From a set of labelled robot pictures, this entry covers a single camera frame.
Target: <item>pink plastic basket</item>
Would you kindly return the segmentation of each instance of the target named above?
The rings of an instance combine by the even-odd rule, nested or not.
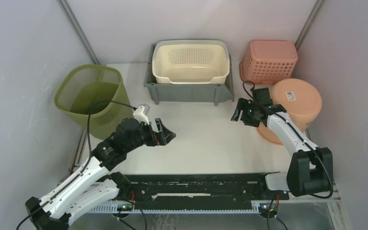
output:
[[[250,43],[240,63],[240,75],[245,81],[275,84],[291,78],[298,55],[290,41],[261,41]]]

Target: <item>cable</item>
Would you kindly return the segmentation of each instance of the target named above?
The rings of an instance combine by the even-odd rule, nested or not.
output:
[[[283,117],[283,116],[281,116],[281,115],[279,115],[278,113],[276,113],[276,112],[273,112],[273,111],[271,111],[270,109],[268,109],[268,108],[266,108],[266,107],[264,107],[263,105],[261,105],[261,104],[259,104],[258,102],[255,102],[254,101],[254,99],[253,99],[253,97],[249,94],[249,92],[247,92],[247,90],[246,90],[246,88],[245,88],[245,83],[246,82],[250,82],[250,83],[252,83],[253,84],[253,87],[250,89],[251,91],[253,91],[254,90],[254,87],[255,87],[255,84],[253,83],[253,82],[251,82],[251,81],[244,81],[243,82],[243,84],[242,84],[242,86],[243,86],[243,89],[245,90],[245,92],[250,96],[250,98],[253,100],[253,102],[257,105],[257,106],[259,106],[259,107],[261,107],[261,108],[263,108],[263,109],[265,109],[265,110],[267,110],[268,112],[270,112],[270,113],[272,113],[272,114],[274,114],[274,115],[276,115],[276,116],[278,116],[278,117],[280,117],[280,119],[282,119],[293,131],[294,131],[294,133],[297,135],[297,137],[302,141],[302,142],[304,142],[304,139],[300,136],[300,134],[298,134],[298,132],[297,132],[297,130]],[[320,196],[320,195],[315,195],[315,194],[310,194],[311,196],[313,196],[313,197],[316,197],[316,198],[320,198],[320,199],[328,199],[328,198],[330,198],[330,197],[332,197],[332,195],[334,194],[334,187],[333,187],[333,183],[332,183],[332,180],[331,180],[331,177],[329,176],[329,173],[328,173],[328,171],[326,170],[326,168],[325,168],[325,166],[324,166],[324,164],[323,164],[323,162],[322,162],[322,160],[321,160],[321,158],[320,158],[320,156],[318,155],[318,153],[317,153],[317,151],[316,150],[314,150],[314,148],[312,148],[308,143],[304,143],[313,153],[314,153],[314,155],[315,155],[315,157],[318,159],[318,162],[320,163],[320,165],[321,165],[321,167],[322,167],[322,169],[324,170],[324,172],[325,172],[325,175],[326,175],[326,177],[327,177],[327,179],[328,179],[328,184],[329,184],[329,195],[327,195],[327,196]]]
[[[134,205],[134,206],[136,206],[136,207],[137,207],[137,205],[136,205],[135,203],[133,203],[133,202],[131,202],[131,201],[129,201],[129,200],[125,200],[125,199],[120,198],[120,197],[116,197],[115,199],[116,199],[116,200],[122,200],[122,201],[128,202],[128,203],[130,203],[130,204],[132,204],[132,205]],[[146,215],[145,215],[145,213],[143,212],[143,210],[142,210],[142,209],[140,209],[140,208],[138,208],[138,209],[139,209],[139,211],[142,213],[143,219],[145,220],[145,230],[147,230],[147,219],[146,219]]]
[[[126,221],[122,220],[121,218],[119,218],[118,220],[124,223],[126,226],[130,227],[132,230],[136,230],[135,228],[132,227],[132,225],[126,223]]]
[[[249,82],[249,83],[252,83],[253,84],[253,87],[250,89],[250,91],[253,91],[254,90],[254,87],[256,86],[252,81],[249,81],[249,80],[246,80],[242,83],[242,87],[243,87],[243,90],[245,90],[245,92],[249,95],[250,98],[253,99],[252,95],[246,90],[246,87],[245,87],[245,84]]]
[[[272,205],[273,205],[273,202],[274,202],[274,199],[277,197],[277,195],[279,194],[280,192],[276,192],[276,194],[273,196],[271,202],[270,202],[270,205],[269,205],[269,211],[267,213],[267,229],[270,230],[270,224],[269,224],[269,219],[270,219],[270,211],[272,210]]]
[[[42,206],[40,206],[38,209],[36,209],[34,212],[30,213],[27,217],[25,217],[24,219],[22,219],[22,221],[20,221],[20,223],[18,224],[18,226],[16,227],[16,230],[19,230],[20,226],[27,220],[29,219],[31,216],[33,216],[36,212],[38,212],[39,210],[41,210],[44,206],[46,206],[49,203],[49,201],[46,201]]]
[[[276,219],[284,226],[284,228],[286,228],[286,230],[288,230],[288,228],[287,228],[287,226],[286,226],[286,224],[282,221],[282,220],[280,220],[280,218],[278,218],[277,216],[276,216]]]
[[[103,100],[103,101],[98,101],[96,102],[95,104],[93,104],[90,109],[88,110],[88,121],[87,121],[87,139],[88,139],[88,148],[90,150],[90,154],[88,156],[88,161],[87,163],[84,165],[84,168],[81,170],[81,173],[83,173],[85,171],[85,169],[87,168],[88,164],[90,163],[91,161],[91,158],[92,158],[92,147],[91,147],[91,140],[90,140],[90,119],[91,119],[91,111],[92,109],[100,104],[100,103],[115,103],[115,104],[120,104],[120,105],[124,105],[126,107],[129,107],[129,108],[132,108],[133,110],[136,110],[137,108],[136,107],[133,107],[131,105],[128,105],[128,104],[125,104],[125,103],[122,103],[122,102],[117,102],[117,101],[112,101],[112,100]]]

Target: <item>white tabletop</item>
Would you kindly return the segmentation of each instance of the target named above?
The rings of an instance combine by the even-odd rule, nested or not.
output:
[[[232,64],[235,102],[160,102],[156,105],[143,87],[147,63],[108,64],[118,69],[131,105],[148,104],[148,117],[177,134],[167,146],[142,146],[128,153],[127,159],[112,172],[124,174],[261,173],[286,171],[291,157],[283,146],[262,139],[256,128],[232,122],[230,118],[239,97],[247,98],[239,77],[239,62]],[[91,136],[93,148],[100,142]],[[85,144],[83,157],[88,157]]]

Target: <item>barcode label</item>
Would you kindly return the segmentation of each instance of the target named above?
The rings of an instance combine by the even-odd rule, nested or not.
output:
[[[295,101],[296,100],[294,92],[286,92],[286,94],[287,94],[287,98],[288,98],[289,101]]]

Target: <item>black cable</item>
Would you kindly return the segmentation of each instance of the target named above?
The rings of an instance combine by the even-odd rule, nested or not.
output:
[[[132,201],[125,200],[125,199],[120,198],[120,197],[116,197],[115,199],[116,199],[116,200],[122,200],[122,201],[128,202],[128,203],[130,203],[130,204],[132,204],[132,205],[136,206],[136,208],[137,208],[137,209],[139,209],[139,211],[142,213],[143,219],[145,220],[145,230],[147,230],[147,219],[146,219],[146,215],[145,215],[145,213],[143,212],[143,210],[142,210],[142,209],[138,208],[138,206],[137,206],[135,203],[133,203]]]
[[[280,220],[280,218],[276,217],[276,219],[284,226],[284,228],[286,228],[286,230],[288,230],[286,224],[282,220]]]
[[[64,189],[66,189],[70,184],[72,184],[80,175],[76,175],[74,178],[72,178],[64,187],[62,187],[60,190],[58,190],[52,197],[50,197],[50,201],[52,201],[54,198],[57,197],[58,194],[60,194]]]
[[[272,198],[271,202],[270,202],[270,205],[269,205],[269,211],[267,212],[267,229],[270,230],[270,224],[269,224],[269,219],[270,219],[270,211],[272,209],[272,205],[273,205],[273,202],[274,202],[274,199],[276,199],[277,195],[279,194],[280,192],[276,192],[274,194],[274,197]]]
[[[243,84],[242,84],[242,86],[243,86],[243,89],[245,90],[245,92],[250,96],[250,98],[253,100],[253,97],[249,94],[249,92],[247,92],[247,90],[246,90],[246,88],[245,88],[245,82],[250,82],[250,83],[252,83],[253,84],[253,87],[250,89],[251,91],[253,91],[254,90],[254,87],[255,87],[255,84],[253,83],[253,82],[251,82],[251,81],[244,81],[243,82]],[[256,104],[256,105],[258,105],[259,107],[261,107],[261,108],[263,108],[263,109],[265,109],[265,110],[267,110],[268,112],[270,112],[270,113],[272,113],[272,114],[274,114],[274,115],[276,115],[276,116],[278,116],[278,117],[280,117],[280,119],[282,119],[293,131],[294,131],[294,133],[297,135],[297,137],[304,143],[304,139],[300,136],[300,134],[298,134],[298,132],[297,132],[297,130],[283,117],[283,116],[281,116],[281,115],[279,115],[278,113],[276,113],[276,112],[273,112],[273,111],[271,111],[270,109],[268,109],[268,108],[266,108],[266,107],[264,107],[264,106],[262,106],[261,104],[259,104],[258,102],[255,102],[254,100],[253,100],[253,102]],[[321,160],[321,158],[320,158],[320,156],[318,155],[318,153],[317,153],[317,151],[316,150],[314,150],[308,143],[304,143],[313,153],[314,153],[314,155],[315,155],[315,157],[318,159],[318,162],[320,163],[320,165],[321,165],[321,167],[322,167],[322,169],[324,170],[324,172],[325,172],[325,175],[326,175],[326,177],[327,177],[327,179],[328,179],[328,184],[329,184],[329,195],[327,195],[327,196],[320,196],[320,195],[315,195],[315,194],[310,194],[311,196],[313,196],[313,197],[316,197],[316,198],[320,198],[320,199],[328,199],[328,198],[330,198],[330,197],[332,197],[332,195],[334,194],[334,186],[333,186],[333,183],[332,183],[332,180],[331,180],[331,177],[329,176],[329,173],[328,173],[328,171],[326,170],[326,168],[325,168],[325,166],[324,166],[324,164],[323,164],[323,162],[322,162],[322,160]]]
[[[249,80],[246,80],[242,83],[242,87],[243,87],[243,90],[245,90],[245,92],[249,95],[250,98],[253,99],[252,95],[246,90],[246,87],[245,87],[245,84],[249,82],[249,83],[252,83],[253,84],[253,87],[250,89],[250,91],[253,91],[254,90],[254,87],[256,86],[252,81],[249,81]]]
[[[30,213],[27,217],[25,217],[24,219],[22,219],[22,221],[20,221],[20,223],[18,224],[18,226],[16,227],[16,230],[19,230],[20,226],[27,220],[29,219],[31,216],[33,216],[36,212],[38,212],[39,210],[41,210],[44,206],[46,206],[50,201],[46,201],[42,206],[40,206],[38,209],[36,209],[34,212]]]
[[[131,105],[122,103],[122,102],[117,102],[117,101],[112,101],[112,100],[103,100],[103,101],[98,101],[95,104],[93,104],[90,109],[88,110],[88,121],[87,121],[87,139],[88,139],[88,148],[90,150],[90,154],[88,156],[88,161],[87,163],[84,165],[84,168],[81,170],[81,174],[85,171],[85,169],[87,168],[87,165],[90,163],[91,158],[92,158],[92,147],[91,147],[91,140],[90,140],[90,119],[91,119],[91,111],[92,109],[100,104],[100,103],[115,103],[115,104],[120,104],[120,105],[124,105],[126,107],[132,108],[133,110],[136,110],[136,107],[133,107]]]
[[[135,228],[132,227],[132,225],[126,223],[126,221],[122,220],[121,218],[119,218],[119,221],[121,221],[122,223],[124,223],[126,226],[128,226],[130,229],[132,230],[136,230]]]

